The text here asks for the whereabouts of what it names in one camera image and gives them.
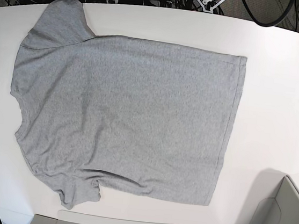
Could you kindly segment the grey T-shirt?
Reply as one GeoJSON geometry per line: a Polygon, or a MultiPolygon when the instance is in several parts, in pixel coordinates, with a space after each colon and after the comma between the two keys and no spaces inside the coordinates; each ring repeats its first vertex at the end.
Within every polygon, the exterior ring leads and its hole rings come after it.
{"type": "Polygon", "coordinates": [[[100,187],[209,205],[247,58],[97,36],[78,0],[55,0],[20,44],[11,95],[31,173],[72,209],[100,187]]]}

